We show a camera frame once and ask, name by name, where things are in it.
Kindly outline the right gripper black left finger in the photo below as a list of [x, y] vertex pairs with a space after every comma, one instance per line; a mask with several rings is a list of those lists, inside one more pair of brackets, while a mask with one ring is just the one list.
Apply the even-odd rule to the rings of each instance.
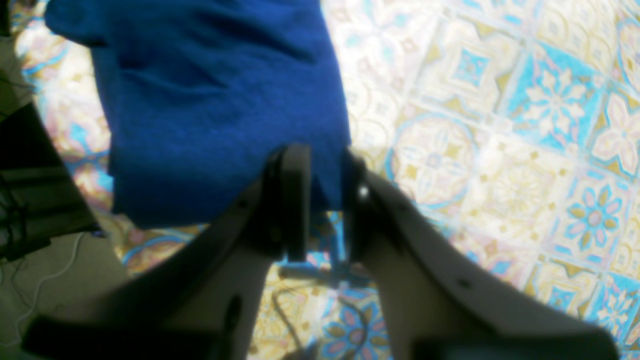
[[210, 226], [144, 275], [29, 326], [46, 360], [244, 360], [269, 269], [306, 260], [311, 149], [294, 144]]

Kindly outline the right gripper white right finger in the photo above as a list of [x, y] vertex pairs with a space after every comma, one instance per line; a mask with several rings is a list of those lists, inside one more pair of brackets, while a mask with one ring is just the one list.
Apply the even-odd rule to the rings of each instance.
[[608, 331], [466, 258], [352, 151], [342, 168], [349, 261], [377, 286], [395, 360], [617, 360]]

